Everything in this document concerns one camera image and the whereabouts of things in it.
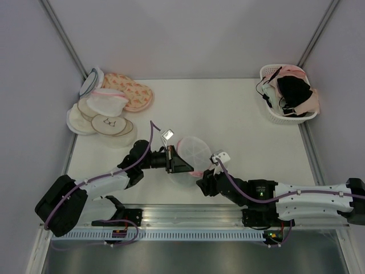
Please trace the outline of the white mesh laundry bag pink zipper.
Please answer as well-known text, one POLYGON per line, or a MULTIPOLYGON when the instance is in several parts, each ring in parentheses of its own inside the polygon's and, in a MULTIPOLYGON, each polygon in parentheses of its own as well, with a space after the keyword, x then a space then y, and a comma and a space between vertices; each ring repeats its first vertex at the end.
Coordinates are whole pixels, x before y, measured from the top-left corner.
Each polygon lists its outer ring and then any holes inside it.
POLYGON ((209 146, 201 139, 186 136, 177 142, 177 154, 193 167, 193 171, 170 174, 172 185, 176 188, 192 188, 202 179, 204 171, 210 169, 212 154, 209 146))

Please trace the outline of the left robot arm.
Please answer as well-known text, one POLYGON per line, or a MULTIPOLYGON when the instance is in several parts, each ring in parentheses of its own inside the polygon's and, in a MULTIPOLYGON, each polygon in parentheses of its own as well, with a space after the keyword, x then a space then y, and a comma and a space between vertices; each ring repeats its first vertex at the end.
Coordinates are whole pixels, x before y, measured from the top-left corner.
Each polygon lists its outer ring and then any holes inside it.
POLYGON ((62 175, 35 206, 35 213, 45 228, 60 237, 70 232, 80 220, 87 202, 104 198, 114 191, 127 190, 144 178, 144 170, 162 168, 168 174, 194 171, 174 146, 151 151, 150 142, 138 140, 113 172, 76 181, 62 175))

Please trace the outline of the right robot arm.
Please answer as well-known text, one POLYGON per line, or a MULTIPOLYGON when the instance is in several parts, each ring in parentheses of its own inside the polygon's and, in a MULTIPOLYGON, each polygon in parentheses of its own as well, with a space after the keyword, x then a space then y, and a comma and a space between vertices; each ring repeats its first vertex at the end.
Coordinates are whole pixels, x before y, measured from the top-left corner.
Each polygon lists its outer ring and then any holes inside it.
POLYGON ((241 207, 244 227, 289 227, 300 219, 317 217, 340 217, 364 225, 364 182, 359 178, 311 189, 265 179, 244 181, 224 171, 207 170, 196 184, 204 196, 221 195, 241 207))

